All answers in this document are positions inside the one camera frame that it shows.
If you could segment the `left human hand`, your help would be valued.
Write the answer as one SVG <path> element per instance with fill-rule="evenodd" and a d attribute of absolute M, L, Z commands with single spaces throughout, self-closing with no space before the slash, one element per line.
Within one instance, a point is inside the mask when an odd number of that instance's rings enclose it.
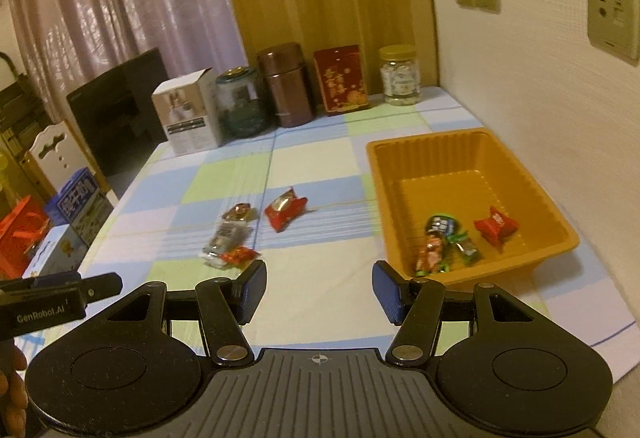
<path fill-rule="evenodd" d="M 24 437 L 28 398 L 20 372 L 27 368 L 24 354 L 13 340 L 1 342 L 1 436 Z"/>

